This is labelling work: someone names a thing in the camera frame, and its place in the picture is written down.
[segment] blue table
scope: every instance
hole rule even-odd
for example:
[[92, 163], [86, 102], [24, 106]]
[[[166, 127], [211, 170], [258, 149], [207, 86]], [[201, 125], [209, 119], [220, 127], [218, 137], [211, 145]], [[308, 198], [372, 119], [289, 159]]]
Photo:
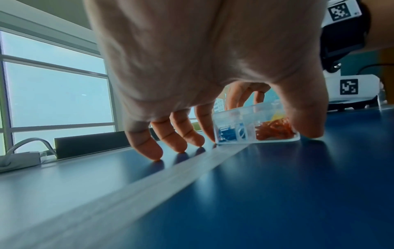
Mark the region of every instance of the blue table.
[[394, 110], [250, 145], [100, 248], [394, 248]]

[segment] plastic box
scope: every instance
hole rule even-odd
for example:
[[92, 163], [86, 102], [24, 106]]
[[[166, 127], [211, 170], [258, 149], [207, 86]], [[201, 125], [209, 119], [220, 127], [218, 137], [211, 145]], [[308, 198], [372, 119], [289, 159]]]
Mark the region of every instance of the plastic box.
[[212, 118], [217, 144], [292, 142], [300, 139], [279, 101], [214, 113]]

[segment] window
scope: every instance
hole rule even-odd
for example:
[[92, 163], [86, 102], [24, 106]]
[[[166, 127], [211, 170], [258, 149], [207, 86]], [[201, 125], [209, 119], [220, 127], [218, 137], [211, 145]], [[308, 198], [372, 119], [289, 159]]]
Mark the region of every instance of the window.
[[[0, 155], [24, 139], [115, 131], [104, 60], [22, 33], [0, 30]], [[17, 152], [45, 151], [30, 143]]]

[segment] table surface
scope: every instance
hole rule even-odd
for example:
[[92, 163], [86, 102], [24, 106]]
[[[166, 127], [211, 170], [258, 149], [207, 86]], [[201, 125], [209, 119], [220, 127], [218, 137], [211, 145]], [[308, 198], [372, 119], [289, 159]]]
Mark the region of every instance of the table surface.
[[[0, 239], [212, 147], [0, 175]], [[333, 113], [323, 138], [250, 145], [100, 248], [393, 248], [393, 179], [394, 109]]]

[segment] hand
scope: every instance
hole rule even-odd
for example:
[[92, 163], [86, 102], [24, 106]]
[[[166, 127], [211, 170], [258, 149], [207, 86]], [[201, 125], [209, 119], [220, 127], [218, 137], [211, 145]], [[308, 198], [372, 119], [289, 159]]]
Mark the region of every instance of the hand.
[[265, 83], [249, 83], [236, 81], [230, 84], [227, 92], [224, 109], [231, 110], [237, 107], [243, 107], [247, 99], [254, 92], [253, 104], [262, 103], [264, 96], [271, 87]]
[[175, 151], [210, 139], [211, 110], [233, 81], [266, 82], [302, 134], [323, 133], [328, 96], [319, 59], [326, 1], [85, 0], [124, 107], [130, 144], [158, 160], [148, 124]]

